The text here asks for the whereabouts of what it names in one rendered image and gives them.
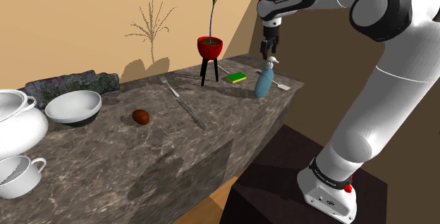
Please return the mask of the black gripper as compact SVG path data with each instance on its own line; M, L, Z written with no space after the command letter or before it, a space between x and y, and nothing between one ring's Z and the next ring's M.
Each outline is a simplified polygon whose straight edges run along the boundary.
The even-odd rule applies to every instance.
M272 44L271 52L276 53L276 48L279 45L279 26L276 27L266 27L263 29L264 41L260 44L260 53L262 58L267 60L267 53L269 50L269 43Z

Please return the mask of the blue soap dispenser bottle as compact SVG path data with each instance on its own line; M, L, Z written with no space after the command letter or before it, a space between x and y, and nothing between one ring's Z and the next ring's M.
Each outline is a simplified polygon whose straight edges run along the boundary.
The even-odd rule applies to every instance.
M279 63L279 61L274 57L270 56L267 58L267 63L264 70L259 74L257 79L254 96L257 98L263 97L269 91L272 80L274 78L273 67L275 63Z

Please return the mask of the green and yellow sponge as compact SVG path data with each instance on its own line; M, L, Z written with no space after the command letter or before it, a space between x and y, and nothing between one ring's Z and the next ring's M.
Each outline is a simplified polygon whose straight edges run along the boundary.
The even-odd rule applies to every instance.
M242 72L237 72L237 73L233 73L233 74L228 74L226 79L231 82L231 83L237 83L240 82L242 80L245 80L247 78L247 75L245 75Z

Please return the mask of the red potted plant on stand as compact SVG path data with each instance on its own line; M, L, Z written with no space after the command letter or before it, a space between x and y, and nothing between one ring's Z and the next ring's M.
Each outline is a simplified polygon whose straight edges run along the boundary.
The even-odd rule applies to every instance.
M199 37L197 39L197 50L202 57L202 64L200 68L201 86L204 86L207 66L209 61L213 61L215 79L219 81L219 71L218 71L218 56L223 49L223 41L212 35L212 21L214 16L214 7L216 6L218 0L212 0L212 7L209 17L209 35L206 37Z

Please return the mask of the silver knife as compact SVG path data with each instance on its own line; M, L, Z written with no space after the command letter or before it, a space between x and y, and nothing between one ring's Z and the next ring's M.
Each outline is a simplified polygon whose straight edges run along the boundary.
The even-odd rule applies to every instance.
M183 107L198 121L198 123L204 128L207 129L206 123L181 99L178 98Z

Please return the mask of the silver fork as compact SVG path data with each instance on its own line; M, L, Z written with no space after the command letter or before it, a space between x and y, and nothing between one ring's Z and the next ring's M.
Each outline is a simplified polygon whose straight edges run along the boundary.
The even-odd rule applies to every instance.
M179 95L179 93L168 83L168 81L167 81L167 79L163 76L163 75L160 75L159 76L159 79L165 84L165 85L167 85L168 87L169 87L169 89L171 90L171 92L172 92L172 94L175 96L175 97L177 97L177 98L179 98L180 97L180 95Z

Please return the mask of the dark robot stand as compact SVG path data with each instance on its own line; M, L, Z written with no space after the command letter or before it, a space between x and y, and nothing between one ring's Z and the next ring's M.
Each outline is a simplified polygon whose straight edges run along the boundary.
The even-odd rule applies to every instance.
M307 204L297 184L321 150L283 125L233 184L219 224L342 224Z

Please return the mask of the brown egg-shaped object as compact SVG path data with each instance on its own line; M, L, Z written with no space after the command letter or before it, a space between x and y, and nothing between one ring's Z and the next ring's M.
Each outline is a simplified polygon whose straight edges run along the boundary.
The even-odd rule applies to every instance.
M133 120L139 125L146 125L150 121L148 112L142 109L136 109L132 112Z

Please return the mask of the dark mossy rock slab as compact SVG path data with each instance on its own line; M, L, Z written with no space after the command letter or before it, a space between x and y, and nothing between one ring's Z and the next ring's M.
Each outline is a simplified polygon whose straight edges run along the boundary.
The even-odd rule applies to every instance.
M116 73L98 73L88 70L83 73L74 73L51 77L43 80L28 82L20 91L36 98L39 109L62 94L77 90L90 90L98 94L115 92L120 89L119 77Z

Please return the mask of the white bowl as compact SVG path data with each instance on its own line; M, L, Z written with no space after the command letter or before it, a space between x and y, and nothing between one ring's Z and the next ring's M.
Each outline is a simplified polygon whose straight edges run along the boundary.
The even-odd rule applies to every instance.
M102 98L97 92L78 90L52 99L45 107L45 114L56 123L81 127L91 123L102 107Z

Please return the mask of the large white pot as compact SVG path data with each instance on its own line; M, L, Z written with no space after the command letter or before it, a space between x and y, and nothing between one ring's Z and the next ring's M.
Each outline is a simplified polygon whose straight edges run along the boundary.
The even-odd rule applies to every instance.
M0 160L24 153L47 133L37 100L15 89L0 89Z

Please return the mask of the small white pot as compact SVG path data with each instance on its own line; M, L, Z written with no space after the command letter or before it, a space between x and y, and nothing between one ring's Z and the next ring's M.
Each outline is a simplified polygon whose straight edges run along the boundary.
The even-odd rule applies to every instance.
M42 178L45 158L12 156L0 161L0 198L15 199L34 189Z

